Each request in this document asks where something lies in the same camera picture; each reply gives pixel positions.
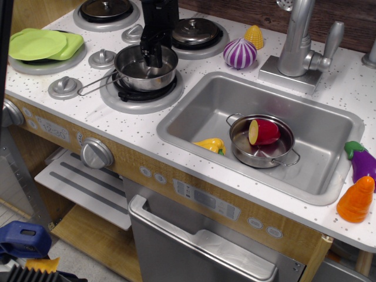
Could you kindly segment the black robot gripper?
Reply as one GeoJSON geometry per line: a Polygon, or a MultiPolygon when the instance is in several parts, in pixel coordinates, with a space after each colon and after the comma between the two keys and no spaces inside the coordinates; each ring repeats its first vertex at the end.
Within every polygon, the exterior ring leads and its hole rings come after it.
{"type": "Polygon", "coordinates": [[[162,49],[172,47],[172,31],[179,21],[178,1],[141,1],[145,26],[140,41],[149,67],[162,67],[162,49]]]}

